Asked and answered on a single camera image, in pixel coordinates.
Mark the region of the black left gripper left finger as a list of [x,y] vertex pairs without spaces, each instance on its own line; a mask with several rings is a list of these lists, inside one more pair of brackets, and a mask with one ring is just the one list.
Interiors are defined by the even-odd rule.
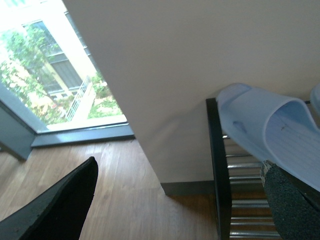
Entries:
[[2,240],[77,240],[98,179],[91,156],[30,203],[0,222]]

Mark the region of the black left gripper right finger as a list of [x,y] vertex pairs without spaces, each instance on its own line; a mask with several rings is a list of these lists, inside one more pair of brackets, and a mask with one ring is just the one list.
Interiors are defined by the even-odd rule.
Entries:
[[277,232],[284,240],[320,238],[320,192],[270,160],[260,178]]

